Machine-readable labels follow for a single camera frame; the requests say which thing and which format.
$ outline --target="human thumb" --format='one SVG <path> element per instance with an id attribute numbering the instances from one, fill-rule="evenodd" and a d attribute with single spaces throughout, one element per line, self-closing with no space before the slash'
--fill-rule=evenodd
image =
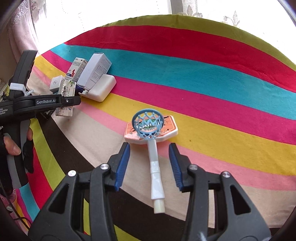
<path id="1" fill-rule="evenodd" d="M 9 137 L 4 137 L 4 143 L 7 152 L 10 155 L 18 156 L 21 153 L 21 149 L 17 146 L 17 144 Z"/>

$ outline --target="lime green stripe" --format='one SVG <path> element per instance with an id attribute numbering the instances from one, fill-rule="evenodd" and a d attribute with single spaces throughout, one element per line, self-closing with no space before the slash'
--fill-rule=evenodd
<path id="1" fill-rule="evenodd" d="M 43 135 L 41 126 L 37 119 L 31 120 L 31 129 L 33 130 L 33 139 L 34 139 L 34 146 L 38 155 L 38 159 L 42 170 L 47 178 L 47 181 L 54 190 L 61 180 L 64 178 L 65 174 L 63 170 L 60 168 L 58 162 L 54 158 L 45 137 Z M 83 207 L 83 228 L 87 234 L 90 234 L 90 225 L 89 225 L 89 204 L 86 200 L 84 200 L 84 207 Z M 118 241 L 139 241 L 135 237 L 129 235 L 128 233 L 121 230 L 119 227 L 115 227 L 115 232 L 118 238 Z"/>
<path id="2" fill-rule="evenodd" d="M 140 25 L 188 29 L 237 40 L 273 56 L 291 69 L 296 70 L 296 65 L 271 44 L 239 28 L 208 19 L 182 15 L 143 16 L 120 20 L 103 27 Z"/>

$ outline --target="black cable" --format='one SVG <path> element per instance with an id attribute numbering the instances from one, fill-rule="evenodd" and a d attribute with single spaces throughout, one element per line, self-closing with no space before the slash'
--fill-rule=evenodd
<path id="1" fill-rule="evenodd" d="M 2 185 L 2 182 L 1 182 L 1 179 L 0 179 L 0 186 L 1 186 L 1 189 L 7 199 L 7 201 L 9 202 L 9 205 L 11 206 L 11 208 L 13 209 L 14 213 L 17 215 L 17 217 L 19 218 L 19 220 L 24 224 L 24 226 L 29 230 L 30 228 L 28 227 L 28 225 L 25 223 L 25 221 L 23 220 L 23 217 L 21 217 L 18 212 L 16 211 L 15 207 L 12 205 L 10 199 L 8 198 L 4 188 L 3 188 L 3 185 Z"/>
<path id="2" fill-rule="evenodd" d="M 32 223 L 31 221 L 28 219 L 28 218 L 25 218 L 25 217 L 21 217 L 21 218 L 14 218 L 13 220 L 16 221 L 16 220 L 22 220 L 22 219 L 25 219 L 27 220 L 27 222 L 30 224 L 30 226 L 32 226 Z"/>

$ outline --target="fingernail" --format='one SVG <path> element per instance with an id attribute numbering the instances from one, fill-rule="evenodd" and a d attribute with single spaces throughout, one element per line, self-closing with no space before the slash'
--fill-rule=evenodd
<path id="1" fill-rule="evenodd" d="M 14 152 L 15 154 L 19 155 L 19 154 L 21 153 L 21 150 L 20 150 L 20 148 L 19 148 L 17 145 L 15 145 L 15 146 L 13 147 L 13 152 Z"/>

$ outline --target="triangular cutout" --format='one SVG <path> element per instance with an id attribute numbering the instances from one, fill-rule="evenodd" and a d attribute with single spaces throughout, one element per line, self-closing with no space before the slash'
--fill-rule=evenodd
<path id="1" fill-rule="evenodd" d="M 249 205 L 246 203 L 234 185 L 230 186 L 230 191 L 232 195 L 234 213 L 236 215 L 240 215 L 251 212 Z"/>
<path id="2" fill-rule="evenodd" d="M 68 189 L 69 189 L 69 185 L 63 186 L 63 188 L 57 194 L 56 198 L 52 201 L 52 203 L 48 209 L 50 212 L 59 213 L 59 214 L 64 213 Z"/>

